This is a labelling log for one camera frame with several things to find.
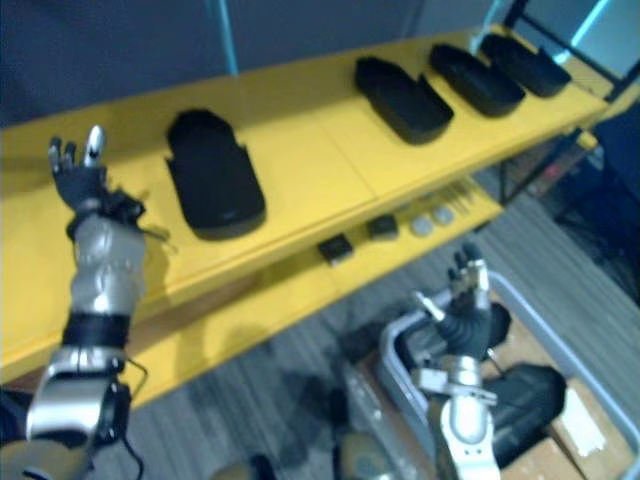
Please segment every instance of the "small black object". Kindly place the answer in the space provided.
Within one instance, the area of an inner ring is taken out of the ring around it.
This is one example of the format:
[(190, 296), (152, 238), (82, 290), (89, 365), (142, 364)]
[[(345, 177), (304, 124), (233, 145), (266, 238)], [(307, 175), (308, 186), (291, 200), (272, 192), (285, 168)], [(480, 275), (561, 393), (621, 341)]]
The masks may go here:
[(331, 266), (335, 266), (353, 255), (353, 247), (342, 233), (319, 244), (318, 250)]
[(453, 110), (424, 75), (415, 81), (394, 63), (359, 58), (355, 81), (376, 112), (411, 145), (433, 140), (453, 118)]
[(230, 238), (257, 228), (266, 218), (265, 201), (247, 149), (233, 129), (209, 110), (178, 115), (167, 139), (167, 165), (182, 213), (203, 239)]
[(429, 61), (471, 105), (490, 117), (512, 112), (524, 90), (495, 64), (486, 66), (470, 53), (450, 45), (436, 45)]
[(543, 48), (533, 53), (516, 39), (493, 33), (480, 48), (502, 71), (539, 97), (552, 97), (571, 81), (571, 75)]
[(504, 468), (546, 437), (545, 427), (564, 409), (567, 383), (551, 367), (523, 363), (484, 388), (498, 396), (491, 408), (493, 453)]
[(393, 240), (398, 238), (398, 222), (391, 215), (381, 215), (367, 223), (369, 236), (374, 240)]

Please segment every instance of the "cardboard box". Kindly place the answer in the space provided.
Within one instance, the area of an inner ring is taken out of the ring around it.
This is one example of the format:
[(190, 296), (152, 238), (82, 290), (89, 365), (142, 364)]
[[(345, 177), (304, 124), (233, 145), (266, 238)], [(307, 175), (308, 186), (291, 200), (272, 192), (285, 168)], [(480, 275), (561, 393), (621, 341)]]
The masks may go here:
[(565, 410), (553, 421), (552, 430), (588, 480), (618, 478), (633, 463), (626, 440), (579, 380), (569, 380)]
[(551, 438), (521, 455), (500, 476), (502, 480), (582, 480), (580, 472)]

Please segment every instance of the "dark wall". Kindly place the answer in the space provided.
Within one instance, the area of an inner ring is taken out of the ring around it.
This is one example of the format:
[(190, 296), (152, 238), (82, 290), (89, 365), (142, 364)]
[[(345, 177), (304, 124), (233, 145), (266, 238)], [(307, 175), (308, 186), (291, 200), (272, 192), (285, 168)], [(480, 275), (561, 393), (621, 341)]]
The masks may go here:
[(240, 70), (405, 36), (422, 0), (231, 0)]
[(2, 124), (223, 73), (204, 3), (159, 3), (2, 0)]
[[(240, 69), (393, 40), (420, 3), (228, 2)], [(2, 0), (1, 9), (2, 126), (227, 72), (215, 0)]]

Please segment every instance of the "black object in bin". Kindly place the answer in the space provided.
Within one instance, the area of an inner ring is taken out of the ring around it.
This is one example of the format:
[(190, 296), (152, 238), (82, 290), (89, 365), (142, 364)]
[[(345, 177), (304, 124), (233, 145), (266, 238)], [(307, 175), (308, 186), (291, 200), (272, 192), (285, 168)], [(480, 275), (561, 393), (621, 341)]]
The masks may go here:
[(491, 61), (539, 97), (552, 97), (571, 81), (571, 75), (540, 48), (532, 52), (511, 37), (490, 34), (480, 46)]
[(524, 90), (495, 64), (489, 67), (459, 48), (435, 45), (429, 61), (456, 92), (487, 116), (506, 115), (524, 98)]
[(233, 129), (209, 110), (178, 115), (167, 132), (167, 165), (182, 213), (199, 237), (235, 237), (265, 219), (265, 201), (245, 147)]
[(433, 140), (453, 118), (453, 110), (424, 75), (415, 81), (394, 63), (375, 57), (360, 58), (355, 79), (376, 112), (411, 145)]
[(504, 468), (546, 437), (545, 427), (564, 409), (567, 383), (551, 367), (523, 363), (484, 388), (498, 396), (491, 408), (493, 453)]
[[(509, 310), (499, 303), (491, 302), (489, 348), (495, 348), (506, 340), (510, 325)], [(434, 361), (452, 353), (431, 318), (416, 323), (398, 335), (394, 347), (407, 371), (432, 367)]]

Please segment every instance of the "small black box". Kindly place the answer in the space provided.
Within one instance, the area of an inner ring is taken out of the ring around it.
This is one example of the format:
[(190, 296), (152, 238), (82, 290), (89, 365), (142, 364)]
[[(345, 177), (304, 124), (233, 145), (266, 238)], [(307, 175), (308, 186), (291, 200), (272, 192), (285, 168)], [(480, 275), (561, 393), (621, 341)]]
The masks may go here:
[(332, 267), (353, 255), (353, 246), (343, 233), (320, 243), (318, 250)]
[(395, 240), (398, 238), (398, 223), (393, 215), (381, 215), (367, 223), (373, 240)]

